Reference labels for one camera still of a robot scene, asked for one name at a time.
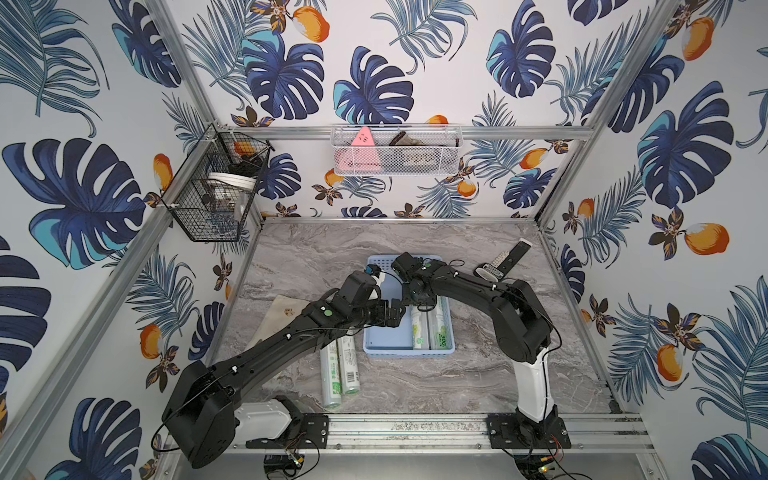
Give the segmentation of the plastic wrap roll green label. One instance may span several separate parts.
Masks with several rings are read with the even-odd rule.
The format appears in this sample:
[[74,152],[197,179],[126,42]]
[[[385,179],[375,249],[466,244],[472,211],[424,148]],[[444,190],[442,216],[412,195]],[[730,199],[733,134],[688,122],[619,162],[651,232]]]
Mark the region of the plastic wrap roll green label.
[[410,308],[414,350],[429,350],[428,315],[418,307]]

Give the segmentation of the plastic wrap roll red logo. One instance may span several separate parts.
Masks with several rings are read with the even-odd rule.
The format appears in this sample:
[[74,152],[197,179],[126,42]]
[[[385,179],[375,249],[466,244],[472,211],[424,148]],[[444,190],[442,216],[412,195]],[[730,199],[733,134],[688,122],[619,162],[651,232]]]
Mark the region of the plastic wrap roll red logo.
[[430,348],[448,350],[450,348],[449,330],[445,320],[444,302],[437,298],[435,306],[427,312]]

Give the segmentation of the plastic wrap roll with barcode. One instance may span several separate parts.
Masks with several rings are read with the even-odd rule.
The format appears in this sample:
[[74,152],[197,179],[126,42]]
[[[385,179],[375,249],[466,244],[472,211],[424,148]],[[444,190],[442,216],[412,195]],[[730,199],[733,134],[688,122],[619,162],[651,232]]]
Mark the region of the plastic wrap roll with barcode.
[[358,393],[361,384],[354,338],[344,336],[337,340],[337,345],[343,393],[347,395]]

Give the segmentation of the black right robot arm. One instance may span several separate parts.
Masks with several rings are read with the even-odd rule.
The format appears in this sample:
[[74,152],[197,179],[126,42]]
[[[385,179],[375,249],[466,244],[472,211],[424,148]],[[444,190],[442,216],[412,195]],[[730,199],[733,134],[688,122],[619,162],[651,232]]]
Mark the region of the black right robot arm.
[[392,268],[402,282],[402,300],[407,305],[427,309],[445,297],[488,316],[498,347],[513,362],[516,410],[536,423],[550,416],[555,407],[548,373],[553,325],[528,283],[491,282],[441,260],[409,253],[396,257]]

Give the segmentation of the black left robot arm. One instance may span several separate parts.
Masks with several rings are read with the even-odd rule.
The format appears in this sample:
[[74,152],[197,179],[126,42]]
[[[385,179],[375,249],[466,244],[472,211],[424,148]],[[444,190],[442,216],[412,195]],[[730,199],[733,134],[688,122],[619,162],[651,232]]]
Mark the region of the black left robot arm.
[[383,299],[374,277],[350,274],[339,288],[309,302],[289,324],[234,357],[211,366],[188,365],[162,414],[162,426],[191,467],[221,456],[236,435],[235,410],[243,396],[302,357],[365,327],[396,328],[410,305]]

